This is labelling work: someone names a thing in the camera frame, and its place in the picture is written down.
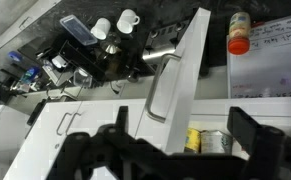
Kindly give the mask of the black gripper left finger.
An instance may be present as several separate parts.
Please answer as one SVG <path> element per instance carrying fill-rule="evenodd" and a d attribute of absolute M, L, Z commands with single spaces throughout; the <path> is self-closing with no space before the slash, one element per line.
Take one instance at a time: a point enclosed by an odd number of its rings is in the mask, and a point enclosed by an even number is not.
<path fill-rule="evenodd" d="M 124 180 L 171 180 L 167 155 L 144 139 L 128 134 L 129 108 L 120 106 L 114 125 L 104 130 L 106 141 L 119 154 Z"/>

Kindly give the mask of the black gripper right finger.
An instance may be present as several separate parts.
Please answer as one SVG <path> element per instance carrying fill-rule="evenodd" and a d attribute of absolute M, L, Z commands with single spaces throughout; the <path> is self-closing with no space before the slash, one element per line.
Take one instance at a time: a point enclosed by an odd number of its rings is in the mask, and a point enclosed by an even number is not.
<path fill-rule="evenodd" d="M 291 171 L 291 137 L 261 125 L 240 107 L 231 107 L 227 129 L 249 155 L 240 180 L 279 180 L 281 168 Z"/>

